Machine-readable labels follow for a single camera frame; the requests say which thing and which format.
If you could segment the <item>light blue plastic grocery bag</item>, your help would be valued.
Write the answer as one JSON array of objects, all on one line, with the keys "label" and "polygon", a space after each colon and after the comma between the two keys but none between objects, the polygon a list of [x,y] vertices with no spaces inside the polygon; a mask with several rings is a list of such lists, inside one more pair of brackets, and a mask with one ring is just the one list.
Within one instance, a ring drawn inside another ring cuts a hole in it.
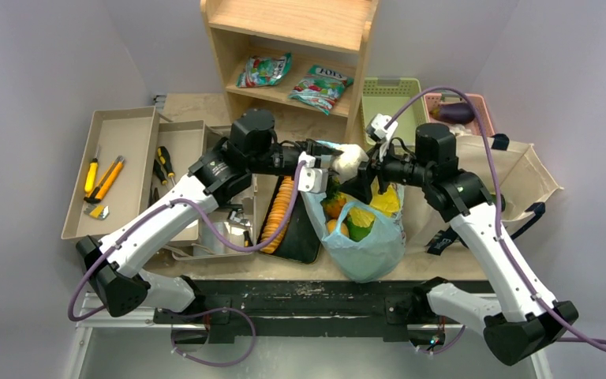
[{"label": "light blue plastic grocery bag", "polygon": [[329,219],[325,216],[320,202],[324,193],[301,192],[305,208],[311,220],[316,236],[342,273],[357,283],[377,280],[391,272],[406,252],[406,233],[402,224],[402,206],[404,188],[398,186],[401,211],[396,217],[386,217],[369,204],[363,204],[350,195],[337,220],[345,223],[348,212],[353,207],[373,212],[376,219],[368,236],[355,242],[338,232],[330,235],[326,228]]}]

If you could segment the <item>white garlic bulb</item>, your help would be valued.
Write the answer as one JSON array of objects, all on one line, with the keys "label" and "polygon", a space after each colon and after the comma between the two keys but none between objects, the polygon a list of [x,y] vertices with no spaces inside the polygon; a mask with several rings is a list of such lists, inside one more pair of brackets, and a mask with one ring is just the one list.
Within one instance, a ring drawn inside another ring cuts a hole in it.
[{"label": "white garlic bulb", "polygon": [[341,184],[355,178],[358,168],[363,162],[368,161],[366,151],[357,144],[339,144],[335,147],[341,154],[331,161],[331,169]]}]

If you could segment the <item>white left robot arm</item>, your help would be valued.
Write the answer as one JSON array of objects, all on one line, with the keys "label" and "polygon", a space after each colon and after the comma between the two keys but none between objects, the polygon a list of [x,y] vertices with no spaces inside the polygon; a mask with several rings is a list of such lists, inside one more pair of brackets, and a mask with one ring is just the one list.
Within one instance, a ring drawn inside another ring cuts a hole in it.
[{"label": "white left robot arm", "polygon": [[279,143],[274,115],[265,109],[247,110],[232,123],[229,135],[150,208],[109,235],[85,236],[77,242],[85,273],[69,301],[68,318],[82,321],[96,313],[74,313],[81,291],[90,285],[112,317],[150,306],[174,312],[185,323],[199,320],[204,302],[196,296],[191,279],[157,275],[144,270],[144,264],[191,223],[203,220],[211,226],[209,214],[248,189],[254,174],[290,176],[295,191],[320,193],[341,155],[342,151],[310,139]]}]

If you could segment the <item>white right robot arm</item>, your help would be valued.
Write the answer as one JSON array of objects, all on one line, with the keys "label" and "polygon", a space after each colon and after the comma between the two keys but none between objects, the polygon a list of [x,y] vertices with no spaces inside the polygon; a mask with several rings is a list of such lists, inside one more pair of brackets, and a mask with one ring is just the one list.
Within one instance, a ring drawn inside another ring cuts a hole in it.
[{"label": "white right robot arm", "polygon": [[480,263],[496,294],[488,301],[436,277],[413,288],[408,314],[421,321],[449,317],[481,334],[488,349],[504,365],[513,366],[557,341],[562,322],[578,319],[570,301],[559,301],[530,270],[510,235],[496,219],[500,207],[480,178],[458,166],[456,138],[447,126],[418,126],[412,153],[398,156],[383,143],[368,151],[357,175],[341,191],[364,204],[372,200],[372,184],[380,191],[394,183],[422,190],[435,209]]}]

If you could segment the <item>yellow white napa cabbage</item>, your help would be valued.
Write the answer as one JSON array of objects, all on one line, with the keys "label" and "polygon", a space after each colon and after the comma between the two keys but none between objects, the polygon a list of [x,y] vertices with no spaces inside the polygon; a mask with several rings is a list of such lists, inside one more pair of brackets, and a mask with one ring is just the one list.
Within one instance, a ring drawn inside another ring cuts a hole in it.
[{"label": "yellow white napa cabbage", "polygon": [[371,184],[372,199],[369,205],[386,217],[394,218],[401,211],[401,200],[398,194],[398,186],[390,183],[386,190],[381,193],[379,183],[375,179]]}]

